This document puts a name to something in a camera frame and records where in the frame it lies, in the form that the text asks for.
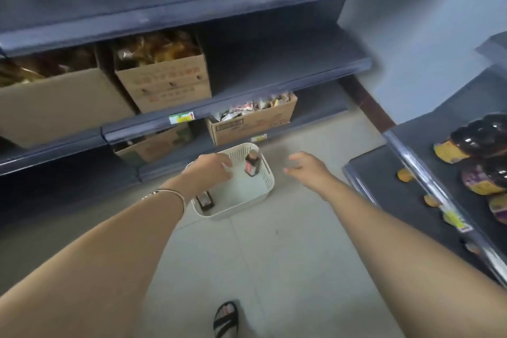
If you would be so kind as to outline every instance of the tile floor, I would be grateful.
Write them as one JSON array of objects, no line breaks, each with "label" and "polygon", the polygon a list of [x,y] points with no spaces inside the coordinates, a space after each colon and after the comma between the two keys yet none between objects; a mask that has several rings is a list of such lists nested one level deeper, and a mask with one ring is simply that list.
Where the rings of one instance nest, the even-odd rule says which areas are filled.
[{"label": "tile floor", "polygon": [[[216,308],[234,299],[242,309],[239,338],[402,337],[328,204],[282,173],[287,156],[305,150],[344,179],[346,162],[382,144],[357,109],[261,143],[275,175],[271,195],[221,221],[199,220],[188,209],[164,251],[135,336],[213,337]],[[1,235],[0,293],[162,180]]]}]

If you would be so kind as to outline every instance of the white plastic basket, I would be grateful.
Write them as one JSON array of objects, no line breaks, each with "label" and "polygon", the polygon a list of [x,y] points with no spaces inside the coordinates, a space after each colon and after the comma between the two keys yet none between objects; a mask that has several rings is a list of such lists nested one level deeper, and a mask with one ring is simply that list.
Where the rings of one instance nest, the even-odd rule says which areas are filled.
[{"label": "white plastic basket", "polygon": [[228,170],[232,171],[233,176],[231,180],[219,184],[209,191],[214,202],[212,209],[203,212],[196,200],[192,200],[197,214],[203,218],[220,220],[266,199],[275,186],[275,177],[262,154],[261,166],[257,175],[251,177],[245,173],[245,157],[252,149],[259,151],[255,144],[243,143],[221,152],[231,158],[232,168],[228,168]]}]

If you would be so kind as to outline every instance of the person's right hand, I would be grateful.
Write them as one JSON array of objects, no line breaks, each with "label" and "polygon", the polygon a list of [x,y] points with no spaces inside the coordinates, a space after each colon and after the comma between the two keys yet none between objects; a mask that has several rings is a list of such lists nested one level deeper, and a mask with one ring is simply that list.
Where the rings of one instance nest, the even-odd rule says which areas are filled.
[{"label": "person's right hand", "polygon": [[329,182],[337,180],[329,172],[324,162],[312,154],[301,151],[292,154],[288,159],[289,161],[298,162],[299,165],[293,168],[284,168],[283,172],[294,177],[321,196],[323,194],[322,191],[328,186]]}]

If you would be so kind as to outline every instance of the bracelet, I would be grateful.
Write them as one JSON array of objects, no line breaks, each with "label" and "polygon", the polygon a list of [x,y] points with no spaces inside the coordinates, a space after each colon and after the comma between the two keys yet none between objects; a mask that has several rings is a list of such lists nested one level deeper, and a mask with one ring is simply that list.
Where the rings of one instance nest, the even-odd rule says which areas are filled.
[{"label": "bracelet", "polygon": [[148,195],[146,195],[143,199],[148,198],[149,196],[154,195],[156,193],[163,193],[163,192],[173,193],[173,194],[178,195],[181,198],[181,201],[183,202],[183,212],[185,212],[185,208],[187,207],[187,202],[186,202],[185,198],[183,198],[183,195],[181,195],[180,193],[178,193],[176,190],[169,190],[168,188],[159,188],[158,190],[155,190],[154,192],[149,193]]}]

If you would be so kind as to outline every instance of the baseboard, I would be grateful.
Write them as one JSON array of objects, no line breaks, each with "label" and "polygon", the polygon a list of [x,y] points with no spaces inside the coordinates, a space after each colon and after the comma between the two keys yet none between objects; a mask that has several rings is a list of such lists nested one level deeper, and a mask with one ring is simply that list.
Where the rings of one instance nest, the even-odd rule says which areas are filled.
[{"label": "baseboard", "polygon": [[340,85],[350,95],[354,103],[358,105],[361,111],[364,112],[364,115],[366,115],[380,133],[396,125],[354,75],[346,76],[339,79],[339,81]]}]

